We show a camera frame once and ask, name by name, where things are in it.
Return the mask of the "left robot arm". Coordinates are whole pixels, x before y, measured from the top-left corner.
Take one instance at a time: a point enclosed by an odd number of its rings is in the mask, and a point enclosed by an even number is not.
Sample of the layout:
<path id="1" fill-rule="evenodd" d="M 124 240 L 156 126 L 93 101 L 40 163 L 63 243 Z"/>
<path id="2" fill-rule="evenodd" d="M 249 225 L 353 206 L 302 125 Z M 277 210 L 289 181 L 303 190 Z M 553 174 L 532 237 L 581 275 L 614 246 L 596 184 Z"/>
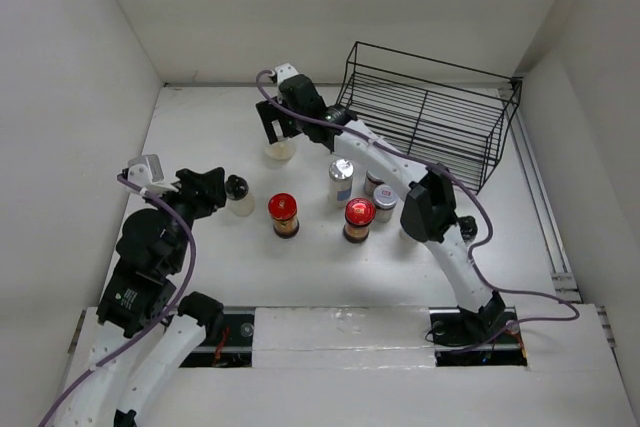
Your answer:
<path id="1" fill-rule="evenodd" d="M 122 226 L 86 370 L 41 425 L 143 425 L 188 355 L 222 334 L 223 304 L 186 288 L 196 264 L 192 227 L 225 206 L 225 171 L 181 169 L 176 177 L 165 182 L 154 155 L 130 161 L 118 174 L 118 182 L 148 206 Z"/>

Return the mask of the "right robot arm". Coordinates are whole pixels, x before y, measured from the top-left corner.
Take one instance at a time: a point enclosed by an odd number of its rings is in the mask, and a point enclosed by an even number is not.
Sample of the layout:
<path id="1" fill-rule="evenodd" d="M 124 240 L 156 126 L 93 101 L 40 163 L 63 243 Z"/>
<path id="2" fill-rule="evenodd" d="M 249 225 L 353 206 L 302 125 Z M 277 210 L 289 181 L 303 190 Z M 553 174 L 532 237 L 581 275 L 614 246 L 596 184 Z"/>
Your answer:
<path id="1" fill-rule="evenodd" d="M 402 230 L 430 251 L 453 289 L 454 328 L 462 335 L 453 348 L 476 350 L 508 329 L 501 290 L 484 277 L 464 241 L 454 193 L 460 182 L 446 167 L 412 159 L 345 107 L 327 106 L 311 79 L 291 65 L 262 70 L 256 79 L 269 79 L 277 88 L 276 96 L 266 95 L 258 106 L 270 116 L 265 130 L 271 143 L 280 139 L 271 127 L 279 122 L 283 137 L 303 134 L 371 170 L 399 195 Z"/>

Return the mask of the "clear glass jar white powder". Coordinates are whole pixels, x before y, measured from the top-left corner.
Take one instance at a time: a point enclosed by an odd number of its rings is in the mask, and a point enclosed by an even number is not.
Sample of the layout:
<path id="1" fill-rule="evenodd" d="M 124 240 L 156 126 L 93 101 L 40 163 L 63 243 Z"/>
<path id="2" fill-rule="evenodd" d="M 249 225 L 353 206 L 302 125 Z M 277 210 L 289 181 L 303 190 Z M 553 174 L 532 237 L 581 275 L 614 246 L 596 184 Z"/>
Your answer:
<path id="1" fill-rule="evenodd" d="M 291 160 L 296 153 L 296 144 L 289 138 L 280 139 L 264 148 L 267 157 L 279 162 Z"/>

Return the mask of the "silver lid blue label shaker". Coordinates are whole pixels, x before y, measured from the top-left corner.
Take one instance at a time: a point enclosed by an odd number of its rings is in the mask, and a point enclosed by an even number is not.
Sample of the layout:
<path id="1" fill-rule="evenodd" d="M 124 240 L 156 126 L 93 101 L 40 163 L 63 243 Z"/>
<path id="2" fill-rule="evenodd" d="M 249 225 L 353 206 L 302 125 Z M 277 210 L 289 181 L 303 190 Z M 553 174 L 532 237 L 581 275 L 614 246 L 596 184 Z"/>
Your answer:
<path id="1" fill-rule="evenodd" d="M 328 168 L 328 198 L 335 207 L 344 207 L 351 198 L 354 166 L 348 159 L 334 160 Z"/>

